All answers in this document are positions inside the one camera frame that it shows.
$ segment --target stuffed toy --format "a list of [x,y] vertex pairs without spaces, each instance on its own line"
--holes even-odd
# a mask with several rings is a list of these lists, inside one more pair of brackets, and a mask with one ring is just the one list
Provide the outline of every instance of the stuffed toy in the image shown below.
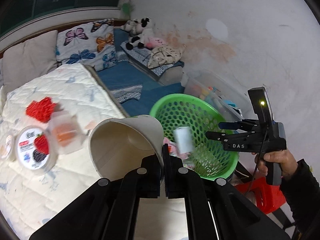
[[137,33],[136,26],[139,23],[137,19],[134,19],[133,21],[127,21],[125,25],[120,26],[121,30],[124,30],[126,32],[129,32],[130,36],[135,37],[141,32]]
[[182,57],[183,49],[175,49],[170,45],[156,47],[151,51],[151,57],[148,61],[148,68],[159,67],[164,64],[177,63]]
[[145,46],[148,49],[154,49],[156,47],[160,47],[162,45],[166,45],[167,42],[164,39],[161,38],[151,38],[149,39],[149,42],[147,44],[145,44]]
[[131,50],[134,47],[142,49],[145,47],[151,38],[154,38],[153,22],[151,18],[143,18],[135,27],[135,32],[140,33],[136,37],[129,39],[129,42],[125,45],[127,50]]

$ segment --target white can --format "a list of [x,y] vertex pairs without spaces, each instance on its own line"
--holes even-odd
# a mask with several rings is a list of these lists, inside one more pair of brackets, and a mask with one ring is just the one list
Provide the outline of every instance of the white can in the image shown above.
[[37,126],[24,128],[16,139],[16,156],[24,168],[44,175],[55,165],[55,153],[50,135]]
[[190,127],[178,127],[173,130],[174,140],[177,143],[179,154],[191,153],[194,151],[193,137]]

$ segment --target bed headboard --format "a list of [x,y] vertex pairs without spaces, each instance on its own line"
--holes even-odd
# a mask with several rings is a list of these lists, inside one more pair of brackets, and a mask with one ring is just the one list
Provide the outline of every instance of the bed headboard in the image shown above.
[[[60,32],[63,32],[65,30],[68,30],[68,29],[71,29],[75,26],[78,26],[80,24],[84,24],[84,23],[89,23],[89,22],[94,22],[94,21],[97,21],[99,19],[87,19],[87,20],[82,20],[82,21],[75,21],[75,22],[71,22],[71,23],[67,23],[67,24],[62,24],[62,25],[56,25],[56,26],[52,26],[50,28],[47,28],[47,29],[44,29],[44,30],[41,30],[37,33],[33,33],[29,36],[26,36],[20,40],[18,40],[17,42],[13,43],[13,44],[10,44],[10,46],[6,47],[5,49],[3,49],[2,51],[0,51],[0,58],[3,58],[3,54],[4,52],[9,49],[10,47],[12,46],[15,46],[21,42],[25,42],[27,40],[30,40],[32,38],[35,38],[43,33],[46,33],[46,32],[49,32],[49,31],[53,31],[53,30],[58,30],[58,33]],[[124,25],[125,23],[127,22],[127,20],[121,20],[121,19],[115,19],[114,20],[114,26],[115,27],[120,27],[122,25]]]

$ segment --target black cable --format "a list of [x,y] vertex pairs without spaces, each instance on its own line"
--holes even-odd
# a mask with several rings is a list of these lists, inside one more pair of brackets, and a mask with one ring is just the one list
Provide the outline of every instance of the black cable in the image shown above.
[[252,179],[251,179],[251,181],[250,181],[249,187],[248,187],[246,193],[244,194],[244,196],[246,196],[246,195],[249,193],[249,191],[250,191],[250,189],[251,189],[251,186],[252,186],[252,183],[253,183],[253,180],[254,180],[254,176],[255,176],[256,173],[257,173],[257,169],[258,169],[258,166],[259,166],[259,162],[260,162],[261,156],[262,156],[261,153],[262,153],[262,149],[263,149],[263,144],[264,144],[264,141],[266,140],[266,137],[267,137],[267,134],[268,134],[268,129],[269,129],[269,127],[267,127],[266,133],[265,133],[265,135],[264,135],[264,138],[263,138],[263,141],[262,141],[262,145],[261,145],[261,149],[260,149],[260,153],[259,153],[259,158],[258,158],[258,161],[257,161],[257,163],[256,163],[256,167],[254,168],[254,172],[253,172],[253,174],[252,174]]

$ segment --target green plastic basket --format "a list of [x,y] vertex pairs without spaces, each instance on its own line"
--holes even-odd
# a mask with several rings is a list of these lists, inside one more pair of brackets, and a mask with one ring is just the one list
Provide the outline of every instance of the green plastic basket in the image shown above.
[[193,143],[196,147],[191,158],[195,163],[195,171],[202,178],[226,179],[233,173],[239,154],[224,151],[221,142],[208,140],[205,137],[207,131],[232,133],[230,130],[222,130],[218,127],[219,122],[225,122],[225,120],[208,103],[185,94],[167,95],[155,103],[150,115],[159,120],[164,136],[173,142],[172,132],[176,127],[191,127]]

